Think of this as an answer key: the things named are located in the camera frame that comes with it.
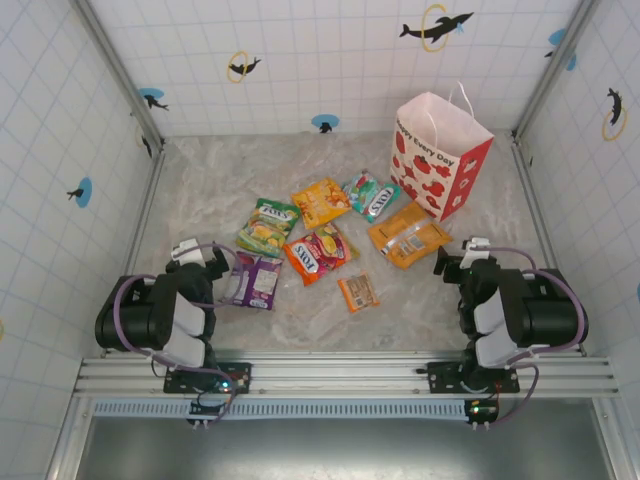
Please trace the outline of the grey metal panel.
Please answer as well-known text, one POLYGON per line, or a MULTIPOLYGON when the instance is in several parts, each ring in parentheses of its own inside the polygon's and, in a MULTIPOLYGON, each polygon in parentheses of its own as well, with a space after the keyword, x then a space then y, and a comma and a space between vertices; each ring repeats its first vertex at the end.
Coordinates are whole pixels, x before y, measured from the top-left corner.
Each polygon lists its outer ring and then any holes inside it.
POLYGON ((94 421, 78 480, 612 480, 591 410, 437 420, 94 421))

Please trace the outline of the green Fox's candy bag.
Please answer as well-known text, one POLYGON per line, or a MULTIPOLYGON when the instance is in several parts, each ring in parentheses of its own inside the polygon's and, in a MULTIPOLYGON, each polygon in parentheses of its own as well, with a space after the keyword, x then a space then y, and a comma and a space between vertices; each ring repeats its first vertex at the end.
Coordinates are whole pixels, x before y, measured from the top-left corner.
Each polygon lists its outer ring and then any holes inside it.
POLYGON ((239 231, 236 244, 250 252, 278 258, 300 215, 295 205, 259 198, 239 231))

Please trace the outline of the aluminium frame post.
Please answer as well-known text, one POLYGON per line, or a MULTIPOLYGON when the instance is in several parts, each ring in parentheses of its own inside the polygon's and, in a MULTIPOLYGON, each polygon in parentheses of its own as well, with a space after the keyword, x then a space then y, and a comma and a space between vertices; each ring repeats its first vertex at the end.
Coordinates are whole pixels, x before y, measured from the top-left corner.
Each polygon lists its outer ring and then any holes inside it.
POLYGON ((154 159, 163 151, 164 138, 150 114, 150 109, 141 98, 124 62, 118 55, 90 0, 70 0, 70 4, 112 75, 120 92, 124 95, 130 108, 130 116, 137 121, 137 125, 141 126, 143 134, 153 150, 153 157, 151 159, 154 159))
POLYGON ((584 34, 589 22, 596 13, 602 0, 578 0, 572 17, 565 28, 565 34, 555 46, 544 74, 536 84, 529 104, 524 109, 519 123, 512 131, 513 141, 520 145, 530 130, 532 123, 544 106, 546 98, 551 93, 559 77, 566 70, 580 38, 584 34))

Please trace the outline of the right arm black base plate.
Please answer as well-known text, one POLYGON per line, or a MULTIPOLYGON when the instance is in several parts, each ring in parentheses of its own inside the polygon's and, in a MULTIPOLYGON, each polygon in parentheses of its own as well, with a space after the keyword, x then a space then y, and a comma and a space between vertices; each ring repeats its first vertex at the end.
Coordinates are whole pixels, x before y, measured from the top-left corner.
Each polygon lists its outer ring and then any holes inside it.
POLYGON ((520 384, 514 370, 465 366, 461 362, 427 364, 430 392, 433 394, 519 393, 520 384))

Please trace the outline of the small orange snack pack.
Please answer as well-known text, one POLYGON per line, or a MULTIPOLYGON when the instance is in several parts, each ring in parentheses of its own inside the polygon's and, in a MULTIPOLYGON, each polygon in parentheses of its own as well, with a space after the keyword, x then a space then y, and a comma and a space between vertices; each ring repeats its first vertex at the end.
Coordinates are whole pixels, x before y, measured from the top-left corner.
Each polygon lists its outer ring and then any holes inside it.
POLYGON ((376 307, 380 304, 373 284, 366 272, 341 278, 337 284, 344 296, 348 310, 356 313, 368 307, 376 307))

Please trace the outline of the aluminium mounting rail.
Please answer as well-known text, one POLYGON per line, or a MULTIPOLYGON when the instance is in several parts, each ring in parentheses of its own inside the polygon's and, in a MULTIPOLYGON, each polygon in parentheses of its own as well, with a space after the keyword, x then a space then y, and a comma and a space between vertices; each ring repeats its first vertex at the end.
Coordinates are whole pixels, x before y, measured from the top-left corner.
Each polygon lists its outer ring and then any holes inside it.
MULTIPOLYGON (((249 351, 220 350, 221 361, 252 366, 249 397, 383 398, 430 396, 430 384, 418 369, 452 361, 452 351, 249 351)), ((108 352, 81 363, 74 393, 78 397, 161 398, 159 368, 134 354, 108 352)), ((576 351, 545 354, 516 371, 517 397, 536 399, 617 398, 619 383, 608 358, 576 351)))

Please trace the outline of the purple Fox's candy bag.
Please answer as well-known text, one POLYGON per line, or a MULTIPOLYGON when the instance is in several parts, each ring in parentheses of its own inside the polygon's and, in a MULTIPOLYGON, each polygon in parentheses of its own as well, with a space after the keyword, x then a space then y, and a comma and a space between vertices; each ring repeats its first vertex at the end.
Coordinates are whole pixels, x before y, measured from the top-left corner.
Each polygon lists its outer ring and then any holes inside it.
POLYGON ((237 251, 241 261, 231 271, 223 302, 271 311, 283 260, 237 251))

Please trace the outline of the large orange snack pouch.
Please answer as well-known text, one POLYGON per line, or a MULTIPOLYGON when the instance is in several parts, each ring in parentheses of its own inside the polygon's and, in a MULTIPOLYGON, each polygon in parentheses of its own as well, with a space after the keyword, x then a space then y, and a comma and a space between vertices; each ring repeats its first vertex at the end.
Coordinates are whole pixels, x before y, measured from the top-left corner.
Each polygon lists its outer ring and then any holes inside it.
POLYGON ((403 270, 452 241, 452 237, 416 202, 370 227, 368 235, 374 248, 403 270))

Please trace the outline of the teal Fox's candy bag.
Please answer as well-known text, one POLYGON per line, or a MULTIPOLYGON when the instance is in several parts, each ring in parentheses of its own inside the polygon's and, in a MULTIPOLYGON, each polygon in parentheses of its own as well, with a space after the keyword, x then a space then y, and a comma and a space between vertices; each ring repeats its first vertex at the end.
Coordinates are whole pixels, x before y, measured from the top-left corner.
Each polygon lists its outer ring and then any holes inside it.
POLYGON ((342 185, 351 208, 369 223, 374 223, 400 195, 395 183, 381 182, 367 169, 354 175, 342 185))

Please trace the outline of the white red paper bag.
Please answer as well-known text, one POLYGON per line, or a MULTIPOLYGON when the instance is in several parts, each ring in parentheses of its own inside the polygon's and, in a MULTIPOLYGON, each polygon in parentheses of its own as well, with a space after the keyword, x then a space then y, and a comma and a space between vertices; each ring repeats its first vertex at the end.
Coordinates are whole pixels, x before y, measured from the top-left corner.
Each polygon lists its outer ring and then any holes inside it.
POLYGON ((493 140, 462 83, 446 99, 422 93, 396 112, 391 180, 443 221, 467 201, 493 140))

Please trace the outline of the yellow snack bag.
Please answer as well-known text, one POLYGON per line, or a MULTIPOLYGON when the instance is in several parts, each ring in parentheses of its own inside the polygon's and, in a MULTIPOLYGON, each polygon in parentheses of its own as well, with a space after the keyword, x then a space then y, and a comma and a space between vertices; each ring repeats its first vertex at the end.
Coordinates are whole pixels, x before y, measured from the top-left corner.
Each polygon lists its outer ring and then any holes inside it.
POLYGON ((291 200, 299 208, 307 230, 324 225, 351 209, 347 194, 330 177, 293 193, 291 200))

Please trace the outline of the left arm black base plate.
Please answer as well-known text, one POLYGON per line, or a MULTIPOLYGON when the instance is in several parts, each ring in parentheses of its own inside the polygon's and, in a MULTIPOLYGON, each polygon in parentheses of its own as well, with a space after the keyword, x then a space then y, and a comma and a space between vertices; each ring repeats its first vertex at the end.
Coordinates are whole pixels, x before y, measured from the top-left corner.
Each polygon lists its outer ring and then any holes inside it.
POLYGON ((167 371, 163 392, 166 394, 228 394, 234 386, 238 394, 250 390, 252 364, 246 362, 221 362, 218 367, 230 380, 219 374, 187 371, 167 371))

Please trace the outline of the red Fox's candy bag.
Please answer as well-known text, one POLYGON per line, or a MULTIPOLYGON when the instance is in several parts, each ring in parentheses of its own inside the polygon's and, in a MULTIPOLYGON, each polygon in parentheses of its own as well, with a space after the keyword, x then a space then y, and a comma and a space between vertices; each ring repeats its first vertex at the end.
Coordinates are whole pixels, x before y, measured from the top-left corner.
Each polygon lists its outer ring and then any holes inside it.
POLYGON ((360 257, 360 251, 334 222, 285 244, 283 250, 304 286, 360 257))

